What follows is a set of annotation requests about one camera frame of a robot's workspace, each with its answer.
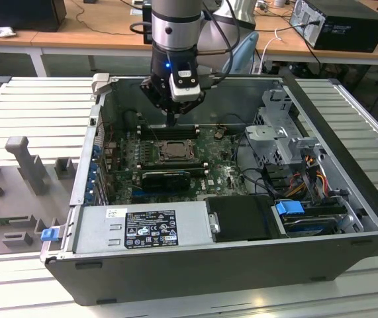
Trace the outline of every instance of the black side panel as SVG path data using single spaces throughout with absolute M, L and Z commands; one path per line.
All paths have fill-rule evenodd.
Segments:
M 345 169 L 347 175 L 354 182 L 359 192 L 362 193 L 365 200 L 374 213 L 378 216 L 378 191 L 374 184 L 365 175 L 365 172 L 359 167 L 358 163 L 345 148 L 343 143 L 337 137 L 336 133 L 330 128 L 324 117 L 308 98 L 293 76 L 283 78 L 283 83 L 287 85 L 290 92 L 299 102 L 300 108 L 311 120 L 312 124 L 320 133 L 331 152 L 338 159 L 339 163 Z
M 357 241 L 326 239 L 78 260 L 102 262 L 101 268 L 86 269 L 76 269 L 75 261 L 57 260 L 46 267 L 80 305 L 105 299 L 122 303 L 333 280 L 361 259 L 377 255 L 378 236 L 363 244 Z

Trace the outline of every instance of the robotic arm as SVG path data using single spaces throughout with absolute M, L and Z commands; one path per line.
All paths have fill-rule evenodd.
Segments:
M 151 75 L 140 87 L 167 116 L 168 126 L 202 103 L 205 90 L 225 78 L 201 85 L 198 64 L 237 73 L 252 57 L 258 40 L 256 0 L 223 1 L 206 21 L 202 0 L 152 0 Z

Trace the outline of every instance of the computer case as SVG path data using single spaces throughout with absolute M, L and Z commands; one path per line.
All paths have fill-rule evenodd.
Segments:
M 378 45 L 378 12 L 354 0 L 297 0 L 290 24 L 307 25 L 295 30 L 315 50 L 373 52 Z
M 64 0 L 0 0 L 0 27 L 56 32 L 65 16 Z

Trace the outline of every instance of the blue release tab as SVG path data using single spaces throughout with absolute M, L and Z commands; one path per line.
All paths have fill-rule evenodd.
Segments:
M 49 240 L 59 240 L 59 229 L 44 229 L 42 231 L 42 236 L 40 237 L 42 242 L 47 242 Z
M 300 201 L 281 201 L 275 205 L 279 215 L 304 214 L 302 203 Z

